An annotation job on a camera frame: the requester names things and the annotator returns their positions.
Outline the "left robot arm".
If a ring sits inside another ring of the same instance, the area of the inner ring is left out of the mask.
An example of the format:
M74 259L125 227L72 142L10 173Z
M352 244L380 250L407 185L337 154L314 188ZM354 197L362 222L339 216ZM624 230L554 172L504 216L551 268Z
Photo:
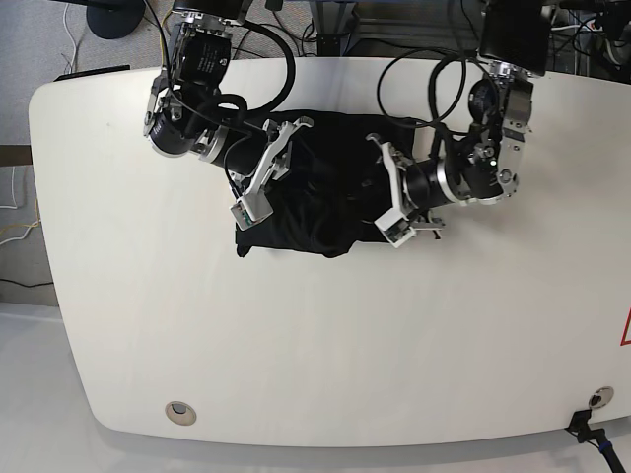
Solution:
M430 156L422 162L391 143L385 145L381 162L386 177L379 195L388 200L388 209L413 220L446 205L493 205L516 193L532 115L531 78L545 74L550 32L551 15L544 2L488 1L476 49L465 49L458 33L453 34L455 48L427 49L440 57L427 83L429 118L382 113L398 128L434 132ZM481 72L470 90L460 82L456 91L458 99L467 99L471 117L464 132L445 122L455 111L453 104L438 109L438 79L453 63L462 78L468 65Z

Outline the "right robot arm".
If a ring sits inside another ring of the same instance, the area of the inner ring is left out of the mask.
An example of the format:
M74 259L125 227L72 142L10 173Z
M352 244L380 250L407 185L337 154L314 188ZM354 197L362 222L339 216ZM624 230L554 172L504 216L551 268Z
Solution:
M162 64L144 117L143 134L160 153L196 153L222 168L231 185L254 173L267 143L261 123L289 96L296 79L290 46L248 20L249 7L247 1L173 3L171 12L181 20L171 33L158 27ZM231 27L267 37L285 58L283 86L261 106L250 107L244 97L220 88L233 54Z

